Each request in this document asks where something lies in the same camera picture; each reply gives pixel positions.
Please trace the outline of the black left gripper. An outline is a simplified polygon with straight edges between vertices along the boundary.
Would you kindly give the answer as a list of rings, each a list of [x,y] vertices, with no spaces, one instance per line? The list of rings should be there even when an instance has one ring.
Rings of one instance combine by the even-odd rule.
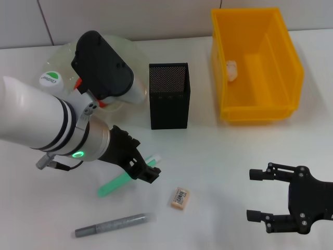
[[[100,160],[121,167],[133,180],[153,183],[160,174],[160,169],[156,167],[158,162],[150,160],[147,164],[137,150],[139,144],[127,131],[114,125],[110,130],[108,147]]]

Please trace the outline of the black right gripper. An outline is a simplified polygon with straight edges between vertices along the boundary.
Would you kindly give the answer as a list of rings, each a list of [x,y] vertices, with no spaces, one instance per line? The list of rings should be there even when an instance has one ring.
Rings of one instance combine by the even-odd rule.
[[[247,220],[264,222],[267,233],[298,232],[308,234],[313,223],[332,221],[332,183],[314,178],[308,167],[268,163],[265,171],[249,170],[250,180],[290,182],[288,209],[291,215],[274,215],[247,210]]]

